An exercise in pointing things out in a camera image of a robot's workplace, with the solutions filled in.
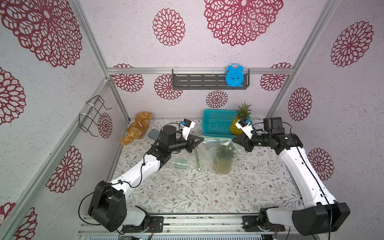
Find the grey wall shelf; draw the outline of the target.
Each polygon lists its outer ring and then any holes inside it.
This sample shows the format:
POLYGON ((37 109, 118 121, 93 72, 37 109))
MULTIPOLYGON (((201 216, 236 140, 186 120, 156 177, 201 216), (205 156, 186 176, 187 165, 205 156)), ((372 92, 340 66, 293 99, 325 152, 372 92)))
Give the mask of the grey wall shelf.
POLYGON ((246 90, 250 86, 249 74, 239 87, 229 87, 226 74, 185 74, 172 69, 174 90, 246 90))

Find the clear zip-top bag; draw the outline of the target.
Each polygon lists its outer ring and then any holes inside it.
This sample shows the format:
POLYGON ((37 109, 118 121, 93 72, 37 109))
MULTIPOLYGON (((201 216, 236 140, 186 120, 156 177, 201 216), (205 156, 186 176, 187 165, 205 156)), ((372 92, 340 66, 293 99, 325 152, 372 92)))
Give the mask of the clear zip-top bag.
POLYGON ((203 136, 204 141, 197 147, 198 169, 219 175, 229 174, 241 146, 230 138, 203 136))
POLYGON ((172 153, 170 160, 164 165, 164 168, 200 171, 201 165, 198 157, 198 151, 194 149, 191 153, 182 150, 179 153, 172 153))

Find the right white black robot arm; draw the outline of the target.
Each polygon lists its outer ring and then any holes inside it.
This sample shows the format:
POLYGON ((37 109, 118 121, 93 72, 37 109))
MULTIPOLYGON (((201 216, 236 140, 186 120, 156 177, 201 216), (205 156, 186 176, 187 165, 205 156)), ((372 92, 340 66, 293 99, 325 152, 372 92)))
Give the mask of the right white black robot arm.
POLYGON ((350 215, 350 208, 330 193, 311 165, 301 140, 293 133, 287 134, 283 125, 280 117, 266 118, 263 120, 264 132, 259 135, 247 118, 235 124, 243 134, 233 138, 233 143, 242 146, 246 152, 251 152, 254 147, 274 150, 285 163, 304 206, 300 210, 262 208, 254 223, 264 231, 281 225, 295 228, 303 236, 331 234, 350 215))

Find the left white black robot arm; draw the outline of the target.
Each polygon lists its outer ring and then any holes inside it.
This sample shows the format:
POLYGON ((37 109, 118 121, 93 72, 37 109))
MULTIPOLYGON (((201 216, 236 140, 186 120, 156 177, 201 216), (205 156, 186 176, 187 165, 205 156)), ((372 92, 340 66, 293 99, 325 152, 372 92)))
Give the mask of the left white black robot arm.
POLYGON ((131 193, 153 173, 160 170, 182 150, 192 153, 204 138, 191 134, 195 122, 181 121, 177 127, 168 124, 161 128, 158 138, 142 159, 129 171, 110 181, 100 181, 91 197, 88 215, 109 232, 144 232, 151 227, 150 213, 141 207, 128 207, 131 193))

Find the teal plastic basket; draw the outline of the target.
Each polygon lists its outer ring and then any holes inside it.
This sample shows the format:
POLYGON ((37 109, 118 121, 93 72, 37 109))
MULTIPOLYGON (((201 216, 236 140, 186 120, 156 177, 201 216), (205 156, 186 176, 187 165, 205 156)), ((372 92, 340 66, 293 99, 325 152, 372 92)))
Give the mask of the teal plastic basket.
POLYGON ((234 138, 230 127, 235 119, 235 110, 206 109, 203 112, 203 135, 219 138, 234 138))

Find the brown plush teddy bear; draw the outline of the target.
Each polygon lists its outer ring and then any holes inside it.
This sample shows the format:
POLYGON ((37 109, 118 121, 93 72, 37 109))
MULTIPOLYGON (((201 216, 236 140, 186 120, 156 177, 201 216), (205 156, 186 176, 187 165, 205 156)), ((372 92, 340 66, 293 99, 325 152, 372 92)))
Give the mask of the brown plush teddy bear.
POLYGON ((140 112, 135 116, 134 122, 127 129, 127 134, 119 140, 123 146, 131 144, 134 140, 140 140, 148 130, 153 114, 150 112, 140 112))

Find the brownish pineapple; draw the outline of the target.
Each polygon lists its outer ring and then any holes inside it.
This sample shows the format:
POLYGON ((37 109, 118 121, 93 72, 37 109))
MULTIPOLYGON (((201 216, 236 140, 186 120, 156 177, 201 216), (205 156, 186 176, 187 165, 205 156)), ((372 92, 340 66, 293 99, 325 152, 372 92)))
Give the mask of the brownish pineapple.
POLYGON ((224 175, 231 170, 236 155, 235 151, 236 148, 232 143, 217 147, 214 157, 214 170, 216 173, 224 175))

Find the grey blue sponge block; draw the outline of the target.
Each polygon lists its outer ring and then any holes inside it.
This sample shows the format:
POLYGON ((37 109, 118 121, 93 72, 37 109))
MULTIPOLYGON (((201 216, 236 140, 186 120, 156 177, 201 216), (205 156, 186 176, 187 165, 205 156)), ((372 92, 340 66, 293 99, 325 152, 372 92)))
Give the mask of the grey blue sponge block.
POLYGON ((151 129, 148 133, 148 137, 152 140, 158 140, 160 138, 160 131, 156 129, 151 129))

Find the blue alarm clock toy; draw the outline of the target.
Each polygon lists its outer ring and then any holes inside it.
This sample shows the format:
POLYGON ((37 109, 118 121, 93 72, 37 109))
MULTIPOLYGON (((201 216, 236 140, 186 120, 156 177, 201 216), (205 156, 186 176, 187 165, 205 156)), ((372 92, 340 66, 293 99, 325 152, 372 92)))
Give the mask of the blue alarm clock toy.
POLYGON ((239 64, 229 65, 225 82, 228 87, 240 87, 244 82, 244 68, 239 64))

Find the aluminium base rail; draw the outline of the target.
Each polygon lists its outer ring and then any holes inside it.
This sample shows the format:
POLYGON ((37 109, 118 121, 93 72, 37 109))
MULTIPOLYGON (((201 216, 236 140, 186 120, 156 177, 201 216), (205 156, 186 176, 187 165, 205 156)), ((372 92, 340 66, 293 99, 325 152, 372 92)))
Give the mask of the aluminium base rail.
POLYGON ((82 224, 77 240, 326 240, 325 234, 302 236, 293 227, 259 226, 257 214, 159 214, 140 232, 82 224))

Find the yellow pineapple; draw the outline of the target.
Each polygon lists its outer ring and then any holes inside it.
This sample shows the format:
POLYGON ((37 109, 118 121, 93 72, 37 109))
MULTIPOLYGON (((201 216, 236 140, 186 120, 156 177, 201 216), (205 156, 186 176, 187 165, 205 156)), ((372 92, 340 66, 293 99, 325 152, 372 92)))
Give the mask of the yellow pineapple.
POLYGON ((236 127, 236 123, 238 123, 240 119, 247 118, 250 115, 250 113, 251 113, 250 106, 251 106, 250 104, 247 104, 246 102, 244 102, 236 110, 237 115, 233 119, 231 126, 230 126, 230 131, 233 135, 239 136, 243 133, 243 131, 241 129, 238 129, 236 127))

